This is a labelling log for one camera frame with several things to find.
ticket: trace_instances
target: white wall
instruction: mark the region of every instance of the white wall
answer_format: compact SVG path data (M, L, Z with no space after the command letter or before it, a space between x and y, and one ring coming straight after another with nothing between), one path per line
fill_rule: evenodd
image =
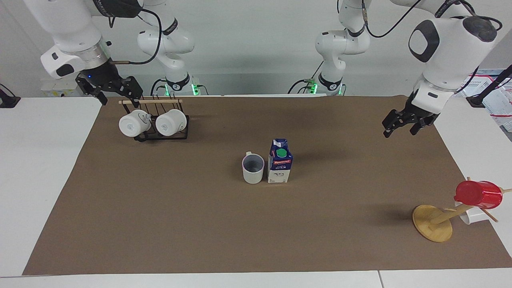
M509 0L472 0L477 12L499 18L505 24L499 37L512 27L512 2ZM34 53L41 53L53 43L39 27L21 0L1 0L0 8L18 20L17 29L25 35L10 40L4 38L12 28L2 20L2 54L0 79L20 91L23 96L39 93L38 78L43 73ZM314 48L316 36L327 30L341 29L336 15L336 1L308 0L175 0L173 5L180 25L196 38L196 49L184 56L189 70L212 94L286 93L295 80L311 76L322 58ZM375 0L370 9L370 28L381 34L391 27L406 11L386 0ZM431 14L414 10L398 28L383 39L373 39L364 55L346 56L345 82L348 94L394 95L409 94L421 74L423 64L408 50L408 39L414 27ZM148 28L138 19L117 19L114 29L108 20L95 17L94 23L103 32L105 40L113 42L111 51L115 60L144 60L148 58L137 47L137 34ZM21 51L22 41L28 38L35 46ZM493 58L508 57L505 50L497 50ZM14 68L5 65L15 62ZM153 80L162 75L157 63L144 66L121 66L123 76L134 75L147 91ZM31 73L32 81L15 80L7 74Z

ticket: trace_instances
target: blue and white carton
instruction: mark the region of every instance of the blue and white carton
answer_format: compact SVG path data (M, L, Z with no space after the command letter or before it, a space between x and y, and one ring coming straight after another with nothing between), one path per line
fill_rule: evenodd
M288 149L288 141L283 138L274 139L268 155L268 182L288 182L292 163L293 155Z

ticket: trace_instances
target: mug holder stand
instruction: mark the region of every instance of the mug holder stand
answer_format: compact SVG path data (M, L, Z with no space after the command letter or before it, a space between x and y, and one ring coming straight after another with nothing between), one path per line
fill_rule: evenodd
M145 142L145 141L155 141L155 140L186 140L188 137L188 129L190 126L190 117L188 115L185 115L187 119L187 126L182 131L178 131L176 134L171 136L164 136L158 132L156 128L156 121L158 116L160 116L160 110L163 111L162 114L166 113L170 109L178 109L181 112L183 112L183 106L181 105L183 103L183 100L181 99L160 99L157 96L157 99L153 97L152 100L146 100L144 99L144 96L139 100L139 108L140 110L145 111L148 114L151 114L151 128L137 136L134 137L134 140L139 142ZM121 100L119 101L119 104L123 105L124 110L127 114L130 114L133 110L136 108L133 107L133 103L131 100Z

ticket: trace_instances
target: mug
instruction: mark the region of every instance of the mug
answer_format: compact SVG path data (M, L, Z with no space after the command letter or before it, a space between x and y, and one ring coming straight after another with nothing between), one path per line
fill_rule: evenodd
M180 110L172 109L158 116L156 126L160 134L171 136L185 129L187 126L187 117Z
M265 167L265 161L263 157L252 152L245 153L245 157L242 160L242 172L244 174L244 180L249 184L256 184L263 178L263 168Z
M134 110L119 120L119 129L128 137L135 137L151 128L151 114Z

